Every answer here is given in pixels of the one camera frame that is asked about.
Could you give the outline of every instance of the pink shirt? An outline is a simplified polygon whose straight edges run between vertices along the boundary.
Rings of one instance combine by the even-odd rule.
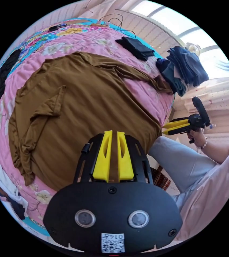
[[[211,169],[181,210],[183,225],[175,240],[185,241],[201,232],[229,198],[229,156]]]

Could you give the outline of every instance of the brown shirt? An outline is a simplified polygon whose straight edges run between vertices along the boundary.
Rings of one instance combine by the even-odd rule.
[[[71,184],[82,147],[106,130],[135,137],[148,152],[162,134],[161,127],[126,88],[124,78],[171,93],[160,78],[85,52],[47,59],[32,74],[17,91],[9,120],[11,156],[26,186],[35,175],[56,191]],[[117,181],[114,140],[110,180]]]

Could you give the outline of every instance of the bracelet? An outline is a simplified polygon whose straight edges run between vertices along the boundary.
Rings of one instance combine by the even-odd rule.
[[[201,146],[201,147],[197,147],[197,150],[199,150],[199,149],[204,149],[205,147],[206,147],[206,144],[207,144],[207,137],[205,138],[205,144],[203,145],[203,146]]]

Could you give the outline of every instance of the yellow plastic part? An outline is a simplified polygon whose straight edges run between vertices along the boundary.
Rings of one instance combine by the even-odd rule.
[[[117,132],[117,152],[119,182],[121,180],[132,180],[134,173],[124,132]]]
[[[105,131],[103,140],[99,149],[96,165],[93,172],[93,178],[97,180],[109,181],[110,160],[112,147],[112,130]]]
[[[170,129],[170,128],[174,128],[174,127],[184,125],[184,124],[187,124],[187,123],[188,123],[188,119],[173,121],[173,122],[169,122],[169,123],[165,124],[163,126],[163,128],[169,128]]]
[[[166,129],[165,131],[163,131],[163,134],[169,135],[169,131],[174,130],[174,129],[178,129],[178,128],[180,129],[180,128],[187,127],[187,126],[190,126],[190,124],[186,123],[186,124],[183,124],[183,125],[180,125],[180,126],[171,127],[169,129]]]

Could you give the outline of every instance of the qr code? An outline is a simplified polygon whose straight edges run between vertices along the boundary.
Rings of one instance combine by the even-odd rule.
[[[124,234],[101,234],[102,252],[118,253],[125,252]]]

